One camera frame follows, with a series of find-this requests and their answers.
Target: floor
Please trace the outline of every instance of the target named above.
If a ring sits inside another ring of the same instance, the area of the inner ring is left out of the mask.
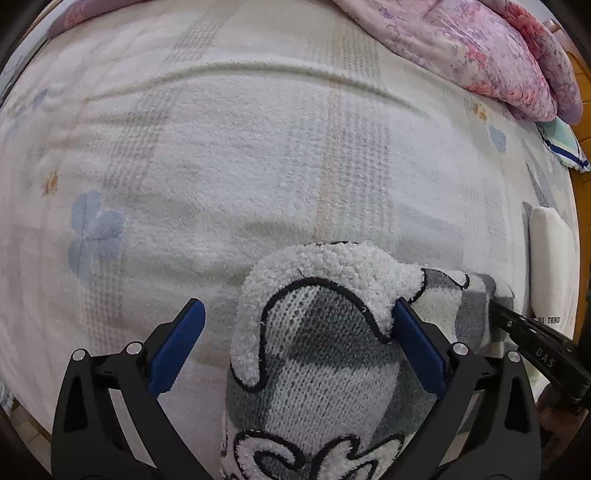
[[[16,402],[15,406],[10,417],[14,429],[39,463],[51,473],[51,436],[22,406]]]

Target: bed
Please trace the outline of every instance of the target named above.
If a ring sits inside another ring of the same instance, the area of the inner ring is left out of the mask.
[[[51,430],[71,352],[118,351],[197,297],[206,328],[160,402],[212,475],[240,288],[266,255],[369,240],[489,274],[526,313],[532,207],[558,211],[579,257],[569,174],[535,124],[328,1],[159,0],[69,30],[2,106],[0,158],[9,389]]]

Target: gray and white towel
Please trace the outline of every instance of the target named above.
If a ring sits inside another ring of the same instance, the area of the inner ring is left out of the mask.
[[[266,257],[238,307],[222,476],[379,478],[435,401],[392,339],[395,301],[405,297],[450,342],[494,354],[504,336],[488,325],[493,296],[512,306],[488,275],[401,264],[369,242]]]

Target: pink floral blanket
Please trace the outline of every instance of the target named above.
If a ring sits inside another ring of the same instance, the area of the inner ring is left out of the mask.
[[[522,119],[569,124],[583,105],[554,36],[511,0],[334,0],[394,53]]]

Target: blue stripe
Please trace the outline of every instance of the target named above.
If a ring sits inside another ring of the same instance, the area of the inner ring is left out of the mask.
[[[150,362],[148,390],[154,398],[173,387],[204,327],[205,306],[194,299]]]
[[[564,148],[560,148],[560,147],[557,147],[556,145],[552,144],[550,142],[550,140],[546,140],[546,145],[548,145],[550,147],[550,150],[552,150],[554,153],[557,153],[558,155],[562,155],[563,157],[566,157],[569,160],[572,160],[580,167],[586,168],[589,166],[589,162],[587,160],[581,160],[580,158],[576,157],[575,155],[573,155],[571,152],[565,150]]]
[[[443,398],[447,391],[446,364],[429,336],[398,300],[392,309],[392,336],[396,339],[419,382],[429,393]]]

